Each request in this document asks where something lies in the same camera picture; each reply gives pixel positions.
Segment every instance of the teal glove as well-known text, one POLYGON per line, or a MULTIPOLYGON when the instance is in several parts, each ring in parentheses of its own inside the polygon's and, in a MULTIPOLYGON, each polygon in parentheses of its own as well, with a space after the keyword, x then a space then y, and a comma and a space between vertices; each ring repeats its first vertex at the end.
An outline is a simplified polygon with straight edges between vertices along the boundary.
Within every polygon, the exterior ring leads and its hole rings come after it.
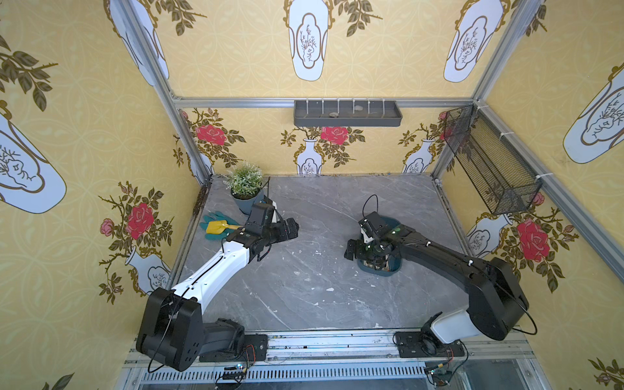
MULTIPOLYGON (((203 220, 206 221, 206 223, 200 222, 199 224, 199 227, 203 231, 206 231, 206 228, 208 228, 208 223, 212 221, 225 220, 229 225, 239 225, 238 222, 228 217, 227 215, 223 214, 222 212, 214 212, 214 213, 210 212, 208 213, 208 215, 203 216, 203 220)), ((222 240, 223 238, 227 237, 228 234, 230 234, 231 232, 233 232, 232 229, 225 229, 225 231, 221 234, 206 234, 204 237, 206 238, 206 240, 211 240, 211 241, 222 240)))

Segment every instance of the wall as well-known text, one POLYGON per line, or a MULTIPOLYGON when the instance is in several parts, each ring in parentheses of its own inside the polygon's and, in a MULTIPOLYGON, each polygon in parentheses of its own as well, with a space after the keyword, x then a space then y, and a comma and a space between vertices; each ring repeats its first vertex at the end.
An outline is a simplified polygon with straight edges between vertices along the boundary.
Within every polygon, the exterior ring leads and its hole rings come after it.
MULTIPOLYGON (((613 369, 624 360, 624 285, 605 262, 543 193, 507 223, 491 219, 458 163, 442 183, 475 255, 507 260, 520 278, 539 328, 527 339, 553 390, 604 388, 597 379, 618 389, 619 366, 611 373, 588 361, 613 369)), ((533 331, 526 316, 520 326, 533 331)))
POLYGON ((624 245, 624 4, 544 6, 548 31, 521 40, 487 103, 624 245))
POLYGON ((292 109, 185 109, 184 115, 204 161, 216 173, 247 160, 266 174, 296 175, 297 161, 302 166, 302 158, 309 157, 321 174, 340 175, 430 172, 444 145, 442 110, 402 109, 400 127, 315 129, 294 127, 292 109))
POLYGON ((511 0, 142 2, 185 97, 470 96, 513 12, 511 0), (316 61, 302 65, 289 28, 307 12, 316 61))
POLYGON ((198 185, 102 2, 4 1, 0 19, 0 387, 110 389, 198 185))

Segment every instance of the wire mesh basket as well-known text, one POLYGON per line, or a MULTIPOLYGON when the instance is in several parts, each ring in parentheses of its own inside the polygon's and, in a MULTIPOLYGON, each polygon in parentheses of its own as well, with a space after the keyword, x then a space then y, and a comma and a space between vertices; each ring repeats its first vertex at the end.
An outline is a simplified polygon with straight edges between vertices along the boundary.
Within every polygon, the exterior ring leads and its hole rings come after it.
POLYGON ((492 214, 531 206, 542 179, 476 107, 448 111, 443 134, 492 214))

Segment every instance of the yellow trowel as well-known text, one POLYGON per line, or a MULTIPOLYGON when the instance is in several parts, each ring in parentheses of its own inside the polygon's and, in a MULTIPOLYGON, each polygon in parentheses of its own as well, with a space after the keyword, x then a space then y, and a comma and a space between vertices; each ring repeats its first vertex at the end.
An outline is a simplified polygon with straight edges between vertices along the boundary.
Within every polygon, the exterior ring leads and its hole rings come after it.
POLYGON ((241 226, 238 225, 229 225, 227 221, 212 221, 208 222, 208 227, 206 227, 206 234, 221 234, 225 231, 225 229, 236 230, 241 226))

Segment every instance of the zip tie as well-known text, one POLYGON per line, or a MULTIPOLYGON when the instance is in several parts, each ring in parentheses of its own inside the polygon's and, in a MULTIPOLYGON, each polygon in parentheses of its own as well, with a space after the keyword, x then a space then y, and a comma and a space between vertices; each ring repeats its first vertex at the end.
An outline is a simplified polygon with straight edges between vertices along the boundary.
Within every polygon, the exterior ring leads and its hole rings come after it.
POLYGON ((503 135, 507 135, 507 134, 515 134, 514 132, 509 132, 509 133, 500 133, 499 134, 499 141, 502 139, 503 135))
POLYGON ((554 175, 554 173, 550 172, 550 173, 542 173, 541 175, 535 175, 535 181, 537 181, 537 179, 543 176, 550 176, 550 175, 554 175))

